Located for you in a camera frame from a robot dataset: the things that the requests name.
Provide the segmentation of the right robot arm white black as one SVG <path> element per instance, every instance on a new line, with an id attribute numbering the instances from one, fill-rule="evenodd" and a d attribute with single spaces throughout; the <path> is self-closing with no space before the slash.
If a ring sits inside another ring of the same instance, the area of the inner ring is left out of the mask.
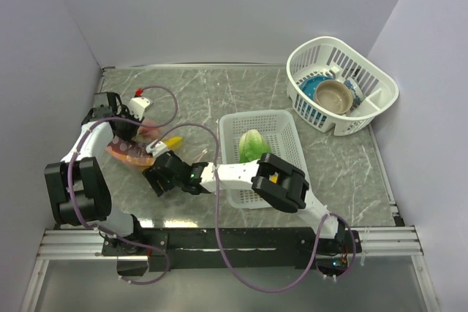
<path id="1" fill-rule="evenodd" d="M 198 162 L 187 164 L 172 151 L 158 156 L 143 170 L 143 176 L 157 196 L 179 187 L 191 195 L 217 191 L 253 191 L 272 208 L 298 215 L 318 235 L 320 254 L 344 250 L 346 227 L 318 198 L 306 174 L 284 159 L 264 153 L 260 159 L 239 164 Z"/>

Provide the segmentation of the clear zip bag pink slider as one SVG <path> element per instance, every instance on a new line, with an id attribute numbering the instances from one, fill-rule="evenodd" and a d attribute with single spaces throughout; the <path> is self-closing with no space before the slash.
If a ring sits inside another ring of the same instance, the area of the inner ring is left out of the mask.
<path id="1" fill-rule="evenodd" d="M 115 136 L 105 150 L 128 167 L 143 171 L 154 163 L 154 157 L 151 153 L 146 152 L 146 147 L 162 135 L 163 130 L 160 128 L 138 127 L 137 134 L 132 141 L 127 142 Z M 171 151 L 177 151 L 184 145 L 183 137 L 179 136 L 165 137 L 162 142 Z M 189 163 L 200 162 L 207 153 L 208 149 L 204 148 Z"/>

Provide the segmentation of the fake green lettuce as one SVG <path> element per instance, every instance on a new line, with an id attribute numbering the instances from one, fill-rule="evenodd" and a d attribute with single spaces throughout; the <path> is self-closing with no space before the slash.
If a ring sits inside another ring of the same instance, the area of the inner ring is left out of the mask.
<path id="1" fill-rule="evenodd" d="M 238 151 L 240 163 L 258 160 L 264 153 L 272 153 L 270 145 L 256 129 L 250 129 L 242 135 Z"/>

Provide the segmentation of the fake yellow mango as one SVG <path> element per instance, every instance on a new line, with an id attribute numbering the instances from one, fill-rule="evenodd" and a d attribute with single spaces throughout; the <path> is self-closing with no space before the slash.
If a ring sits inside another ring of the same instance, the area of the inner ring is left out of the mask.
<path id="1" fill-rule="evenodd" d="M 277 183 L 278 177 L 278 175 L 271 175 L 269 181 L 271 181 L 272 183 Z"/>

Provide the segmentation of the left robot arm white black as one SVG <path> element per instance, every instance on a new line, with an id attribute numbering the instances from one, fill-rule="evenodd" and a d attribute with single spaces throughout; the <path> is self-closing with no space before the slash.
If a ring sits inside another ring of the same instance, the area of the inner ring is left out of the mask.
<path id="1" fill-rule="evenodd" d="M 81 123 L 80 136 L 70 152 L 45 168 L 50 206 L 58 225 L 74 227 L 86 222 L 110 235 L 119 235 L 119 246 L 130 255 L 139 254 L 145 236 L 135 216 L 112 206 L 109 188 L 99 166 L 114 137 L 131 142 L 151 101 L 134 97 L 128 104 L 117 93 L 94 95 L 93 107 Z"/>

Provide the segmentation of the fake yellow banana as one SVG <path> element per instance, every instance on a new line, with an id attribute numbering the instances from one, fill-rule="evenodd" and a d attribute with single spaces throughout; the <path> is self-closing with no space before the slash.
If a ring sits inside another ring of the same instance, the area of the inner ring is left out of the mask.
<path id="1" fill-rule="evenodd" d="M 163 143 L 167 146 L 167 148 L 171 151 L 178 150 L 183 145 L 183 138 L 182 137 L 170 137 L 163 140 Z"/>

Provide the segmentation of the fake red tomato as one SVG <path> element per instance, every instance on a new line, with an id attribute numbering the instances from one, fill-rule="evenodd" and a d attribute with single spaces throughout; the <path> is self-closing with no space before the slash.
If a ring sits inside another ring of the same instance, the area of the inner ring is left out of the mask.
<path id="1" fill-rule="evenodd" d="M 160 128 L 153 127 L 154 123 L 152 121 L 146 121 L 147 126 L 141 126 L 138 129 L 138 134 L 144 140 L 156 140 L 160 136 Z"/>

